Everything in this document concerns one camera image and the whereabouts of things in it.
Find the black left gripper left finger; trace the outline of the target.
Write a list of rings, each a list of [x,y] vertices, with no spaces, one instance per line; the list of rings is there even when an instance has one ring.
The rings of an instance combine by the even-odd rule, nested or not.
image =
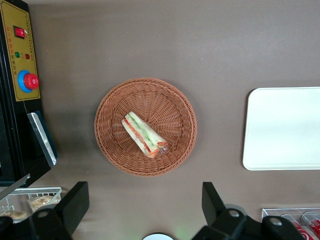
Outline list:
[[[89,206],[89,184],[79,181],[58,204],[41,208],[29,217],[31,239],[71,240]]]

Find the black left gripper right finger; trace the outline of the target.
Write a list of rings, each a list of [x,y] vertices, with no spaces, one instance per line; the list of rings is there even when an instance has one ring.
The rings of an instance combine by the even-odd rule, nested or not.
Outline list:
[[[227,208],[211,182],[202,183],[202,211],[207,222],[194,240],[238,240],[246,225],[245,215]]]

